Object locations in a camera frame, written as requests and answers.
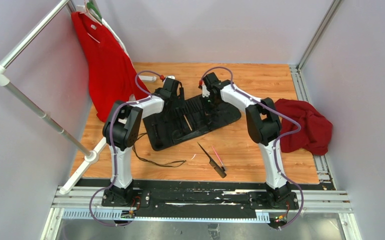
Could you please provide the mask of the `pink handled makeup brush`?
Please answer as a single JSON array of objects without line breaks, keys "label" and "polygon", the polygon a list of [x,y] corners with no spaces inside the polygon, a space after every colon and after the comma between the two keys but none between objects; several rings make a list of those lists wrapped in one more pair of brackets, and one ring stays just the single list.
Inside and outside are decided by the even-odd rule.
[{"label": "pink handled makeup brush", "polygon": [[221,164],[221,169],[225,172],[225,171],[226,171],[226,168],[225,168],[225,165],[224,165],[224,163],[223,163],[223,161],[222,161],[220,155],[217,153],[216,149],[215,149],[213,146],[211,146],[211,148],[212,148],[214,154],[216,155],[217,159],[219,160],[219,162],[220,162],[220,164]]}]

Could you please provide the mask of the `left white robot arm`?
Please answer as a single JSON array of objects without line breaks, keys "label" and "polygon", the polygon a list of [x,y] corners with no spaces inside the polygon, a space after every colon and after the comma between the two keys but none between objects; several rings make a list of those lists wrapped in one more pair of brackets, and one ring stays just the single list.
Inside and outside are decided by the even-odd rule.
[{"label": "left white robot arm", "polygon": [[106,189],[114,195],[114,200],[122,207],[134,200],[131,155],[143,118],[162,113],[177,90],[182,88],[180,81],[170,75],[163,80],[160,92],[146,92],[145,98],[134,101],[116,101],[103,127],[103,136],[109,145],[112,162],[110,186]]}]

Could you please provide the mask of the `black makeup brush roll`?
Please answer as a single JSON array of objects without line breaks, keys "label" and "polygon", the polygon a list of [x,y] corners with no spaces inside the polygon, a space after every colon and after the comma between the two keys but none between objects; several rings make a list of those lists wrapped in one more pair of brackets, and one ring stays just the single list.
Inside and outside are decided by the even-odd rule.
[{"label": "black makeup brush roll", "polygon": [[[201,95],[185,100],[183,108],[163,109],[143,119],[150,145],[154,151],[161,151],[188,140],[200,137],[238,121],[242,114],[230,103],[222,102],[217,106],[205,106]],[[184,115],[192,127],[190,131]],[[163,143],[155,145],[153,124],[158,124],[158,132]]]}]

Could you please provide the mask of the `black comb brush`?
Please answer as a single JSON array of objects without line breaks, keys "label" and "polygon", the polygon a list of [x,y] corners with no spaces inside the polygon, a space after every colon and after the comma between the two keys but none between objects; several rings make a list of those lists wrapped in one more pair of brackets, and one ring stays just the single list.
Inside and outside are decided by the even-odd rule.
[{"label": "black comb brush", "polygon": [[221,165],[219,165],[211,156],[210,154],[203,148],[203,146],[199,143],[197,143],[201,150],[204,152],[204,154],[209,158],[209,164],[212,166],[212,168],[219,174],[219,176],[224,179],[227,174],[226,171],[223,171],[221,168]]}]

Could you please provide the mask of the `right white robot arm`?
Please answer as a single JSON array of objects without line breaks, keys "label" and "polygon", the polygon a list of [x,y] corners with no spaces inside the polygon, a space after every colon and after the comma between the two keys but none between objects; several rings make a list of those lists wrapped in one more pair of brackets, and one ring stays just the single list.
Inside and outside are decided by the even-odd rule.
[{"label": "right white robot arm", "polygon": [[277,139],[281,121],[271,98],[258,98],[238,88],[230,80],[220,81],[214,72],[203,75],[199,82],[202,96],[212,104],[228,103],[245,113],[247,132],[261,152],[265,167],[266,202],[272,208],[285,204],[291,192]]}]

